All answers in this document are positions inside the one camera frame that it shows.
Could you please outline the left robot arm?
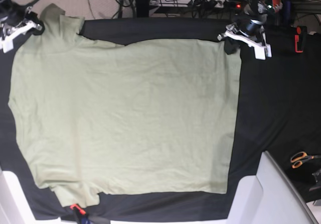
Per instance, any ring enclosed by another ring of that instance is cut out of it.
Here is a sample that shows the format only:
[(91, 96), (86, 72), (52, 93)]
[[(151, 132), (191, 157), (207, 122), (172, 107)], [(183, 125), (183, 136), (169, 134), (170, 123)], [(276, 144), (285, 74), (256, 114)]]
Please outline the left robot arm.
[(281, 9), (281, 0), (249, 0), (243, 11), (233, 16), (232, 23), (226, 26), (226, 31), (217, 36), (219, 41), (224, 41), (225, 53), (236, 53), (242, 42), (254, 49), (256, 59), (271, 58), (271, 46), (266, 42), (264, 24), (269, 15)]

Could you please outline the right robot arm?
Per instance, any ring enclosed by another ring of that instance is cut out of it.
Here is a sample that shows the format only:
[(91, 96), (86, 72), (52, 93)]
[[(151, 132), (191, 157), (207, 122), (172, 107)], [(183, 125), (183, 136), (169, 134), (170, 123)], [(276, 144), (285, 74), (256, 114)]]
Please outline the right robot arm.
[(39, 0), (20, 5), (13, 0), (1, 0), (1, 50), (7, 53), (14, 48), (14, 39), (26, 33), (41, 35), (44, 23), (32, 12)]

